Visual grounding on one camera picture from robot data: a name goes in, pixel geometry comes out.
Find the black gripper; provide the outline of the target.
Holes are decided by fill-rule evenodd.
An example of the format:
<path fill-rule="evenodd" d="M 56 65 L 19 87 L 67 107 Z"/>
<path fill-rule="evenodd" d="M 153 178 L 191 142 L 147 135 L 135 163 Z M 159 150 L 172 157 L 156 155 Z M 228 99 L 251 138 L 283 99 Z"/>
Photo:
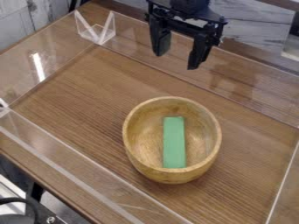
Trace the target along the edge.
<path fill-rule="evenodd" d="M 227 19 L 212 11 L 211 0 L 145 0 L 152 50 L 163 56 L 171 47 L 171 31 L 193 37 L 188 70 L 208 58 L 211 47 L 220 44 Z"/>

